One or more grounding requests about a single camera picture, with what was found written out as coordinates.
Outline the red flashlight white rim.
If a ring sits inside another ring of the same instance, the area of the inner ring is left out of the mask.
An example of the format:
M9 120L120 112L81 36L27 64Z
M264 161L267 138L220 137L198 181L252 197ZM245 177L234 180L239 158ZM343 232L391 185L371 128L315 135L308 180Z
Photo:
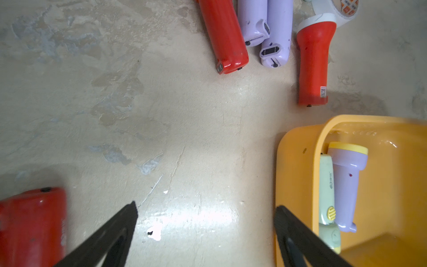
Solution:
M335 15L322 13L303 20L297 30L300 49L298 104L319 106L328 103L329 47L337 25Z

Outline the purple flashlight right of pair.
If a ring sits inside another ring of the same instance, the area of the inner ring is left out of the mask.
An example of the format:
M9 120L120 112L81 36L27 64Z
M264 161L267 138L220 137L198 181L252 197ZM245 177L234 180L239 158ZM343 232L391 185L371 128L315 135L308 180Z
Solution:
M277 68L288 62L293 9L293 0L268 0L270 37L261 44L260 59L263 66Z

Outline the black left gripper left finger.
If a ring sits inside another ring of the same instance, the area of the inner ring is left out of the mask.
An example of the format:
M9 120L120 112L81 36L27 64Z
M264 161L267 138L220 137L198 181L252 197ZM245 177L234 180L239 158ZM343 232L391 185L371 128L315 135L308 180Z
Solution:
M123 267L126 264L138 218L136 203L125 205L57 267Z

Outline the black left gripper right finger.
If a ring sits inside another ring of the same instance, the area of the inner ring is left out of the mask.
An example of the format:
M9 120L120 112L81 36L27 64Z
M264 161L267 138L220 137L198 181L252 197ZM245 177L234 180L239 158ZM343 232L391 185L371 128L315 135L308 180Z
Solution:
M349 267L287 207L278 206L274 227L279 250L286 267Z

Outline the yellow plastic tray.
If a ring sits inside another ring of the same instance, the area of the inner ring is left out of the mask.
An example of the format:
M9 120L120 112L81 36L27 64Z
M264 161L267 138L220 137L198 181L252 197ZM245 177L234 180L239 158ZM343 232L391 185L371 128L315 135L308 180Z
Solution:
M427 124L385 116L340 115L284 135L276 157L275 203L319 232L319 160L331 142L369 151L360 173L355 233L341 257L355 267L427 264Z

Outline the white tape roll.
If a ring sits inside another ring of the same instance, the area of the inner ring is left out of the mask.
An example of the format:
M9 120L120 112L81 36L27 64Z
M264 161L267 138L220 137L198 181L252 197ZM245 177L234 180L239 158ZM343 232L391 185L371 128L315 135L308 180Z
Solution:
M359 0L310 0L315 14L331 13L336 18L337 27L350 22L358 14Z

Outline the mint green flashlight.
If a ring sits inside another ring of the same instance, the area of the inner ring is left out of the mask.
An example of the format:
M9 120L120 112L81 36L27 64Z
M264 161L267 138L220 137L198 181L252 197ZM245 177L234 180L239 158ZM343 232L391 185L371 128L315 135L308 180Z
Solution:
M319 238L335 253L341 253L341 233L335 223L334 171L331 156L320 155Z

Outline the purple flashlight left of pair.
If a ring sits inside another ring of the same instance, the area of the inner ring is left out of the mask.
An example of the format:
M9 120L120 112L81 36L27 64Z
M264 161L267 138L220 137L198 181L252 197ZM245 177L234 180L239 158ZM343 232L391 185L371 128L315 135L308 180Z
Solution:
M258 46L270 37L267 0L238 0L237 14L246 46Z

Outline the purple flashlight yellow rim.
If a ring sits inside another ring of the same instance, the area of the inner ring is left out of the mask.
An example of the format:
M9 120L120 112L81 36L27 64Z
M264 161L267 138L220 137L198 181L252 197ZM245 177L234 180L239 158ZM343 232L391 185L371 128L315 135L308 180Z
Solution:
M335 223L340 231L357 232L353 222L358 197L359 174L368 162L368 148L344 143L331 142L328 155L332 158L334 171Z

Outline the all red flashlight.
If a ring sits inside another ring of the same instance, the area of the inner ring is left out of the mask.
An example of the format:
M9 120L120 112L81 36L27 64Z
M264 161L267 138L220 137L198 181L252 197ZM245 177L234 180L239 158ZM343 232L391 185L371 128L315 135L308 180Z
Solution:
M249 55L232 1L197 3L217 60L217 72L222 75L241 70L249 63Z

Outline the purple flashlight of pair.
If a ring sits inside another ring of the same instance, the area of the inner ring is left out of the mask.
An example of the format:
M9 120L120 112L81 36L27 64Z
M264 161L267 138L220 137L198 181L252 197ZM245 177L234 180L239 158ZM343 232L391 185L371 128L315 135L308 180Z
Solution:
M270 37L261 44L260 59L263 66L277 68L288 62L293 9L293 0L268 0Z
M267 0L238 0L237 14L246 46L258 46L270 37Z

